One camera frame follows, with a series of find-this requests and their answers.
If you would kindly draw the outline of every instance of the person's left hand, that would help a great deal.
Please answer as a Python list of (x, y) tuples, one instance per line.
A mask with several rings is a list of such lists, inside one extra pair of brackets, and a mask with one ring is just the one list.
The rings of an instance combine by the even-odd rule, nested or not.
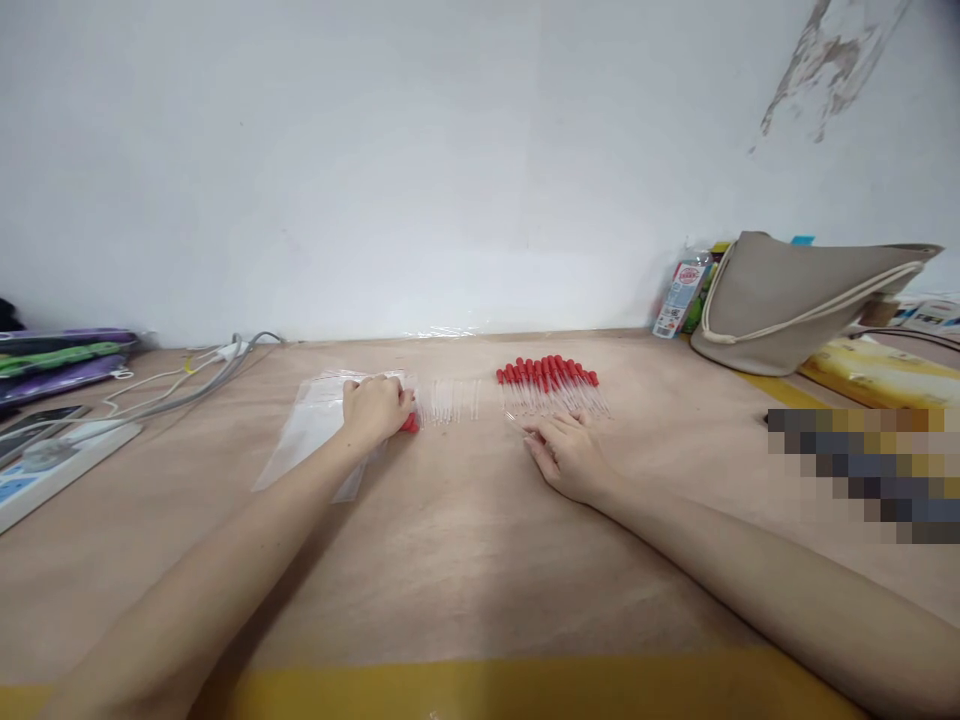
[(383, 375), (343, 384), (343, 428), (376, 447), (396, 432), (413, 412), (413, 390)]

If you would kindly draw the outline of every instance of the table surface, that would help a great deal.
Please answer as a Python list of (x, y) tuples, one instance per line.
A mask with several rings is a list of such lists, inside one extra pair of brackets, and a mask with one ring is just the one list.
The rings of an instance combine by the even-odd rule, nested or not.
[[(277, 708), (290, 698), (318, 693), (328, 710), (340, 698), (347, 716), (358, 697), (377, 694), (370, 688), (379, 688), (385, 711), (443, 706), (422, 693), (411, 699), (417, 683), (449, 695), (460, 716), (483, 717), (470, 693), (484, 695), (477, 688), (497, 678), (495, 694), (512, 698), (501, 701), (504, 714), (531, 710), (525, 693), (537, 682), (554, 688), (551, 699), (537, 696), (538, 712), (543, 703), (572, 712), (580, 690), (588, 698), (599, 687), (615, 694), (617, 682), (686, 687), (694, 677), (721, 698), (740, 687), (761, 703), (760, 715), (775, 708), (799, 717), (822, 701), (821, 710), (849, 716), (845, 701), (657, 552), (542, 482), (500, 412), (492, 375), (518, 355), (547, 353), (599, 373), (615, 418), (599, 423), (601, 442), (623, 472), (802, 543), (960, 624), (958, 549), (897, 545), (889, 526), (851, 520), (856, 508), (830, 497), (829, 480), (803, 478), (789, 458), (768, 455), (761, 418), (779, 404), (685, 343), (638, 331), (294, 344), (257, 348), (212, 397), (150, 421), (0, 536), (0, 685), (19, 686), (19, 707), (32, 712), (45, 692), (33, 686), (72, 667), (191, 545), (251, 499), (303, 381), (333, 368), (405, 368), (421, 384), (490, 379), (480, 419), (392, 440), (368, 467), (358, 500), (333, 509), (229, 653), (249, 671), (236, 692), (272, 708), (238, 717), (284, 717)], [(131, 362), (134, 379), (44, 405), (95, 405), (186, 357), (146, 354)], [(158, 387), (131, 391), (124, 406)], [(652, 658), (664, 659), (656, 670)], [(679, 675), (670, 658), (685, 658)], [(314, 674), (295, 674), (306, 670)], [(566, 678), (565, 694), (555, 691), (557, 678)], [(792, 710), (776, 698), (761, 702), (786, 686), (796, 694)], [(664, 707), (696, 700), (680, 695)], [(704, 698), (701, 707), (716, 702)]]

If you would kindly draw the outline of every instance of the beige handbag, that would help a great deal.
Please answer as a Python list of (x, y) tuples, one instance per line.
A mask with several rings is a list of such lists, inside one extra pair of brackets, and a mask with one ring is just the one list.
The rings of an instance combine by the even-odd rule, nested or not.
[(936, 257), (938, 245), (815, 247), (743, 232), (713, 277), (690, 344), (755, 375), (789, 375)]

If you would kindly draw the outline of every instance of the pile of dropper pipettes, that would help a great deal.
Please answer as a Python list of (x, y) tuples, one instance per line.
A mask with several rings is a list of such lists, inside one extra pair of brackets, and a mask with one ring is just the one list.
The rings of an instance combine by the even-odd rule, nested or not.
[(539, 360), (517, 358), (497, 370), (500, 409), (516, 415), (547, 415), (586, 410), (610, 417), (610, 408), (600, 392), (597, 373), (584, 370), (573, 360), (547, 355)]

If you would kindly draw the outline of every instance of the smartphone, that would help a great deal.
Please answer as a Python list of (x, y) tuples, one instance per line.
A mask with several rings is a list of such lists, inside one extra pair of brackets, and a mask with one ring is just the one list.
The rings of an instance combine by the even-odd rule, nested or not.
[[(6, 435), (7, 433), (20, 430), (21, 428), (30, 427), (31, 425), (36, 425), (40, 422), (49, 422), (50, 420), (70, 420), (72, 418), (82, 417), (88, 412), (90, 412), (90, 408), (86, 405), (71, 405), (70, 407), (57, 408), (55, 410), (43, 410), (42, 412), (34, 413), (33, 415), (27, 415), (27, 417), (23, 418), (22, 420), (18, 420), (10, 427), (3, 428), (0, 430), (0, 435)], [(0, 440), (0, 468), (20, 457), (21, 453), (27, 447), (33, 445), (33, 443), (37, 442), (38, 440), (43, 440), (43, 438), (50, 437), (54, 433), (59, 432), (61, 429), (66, 427), (66, 425), (67, 423), (41, 425), (38, 428), (21, 433), (16, 437)]]

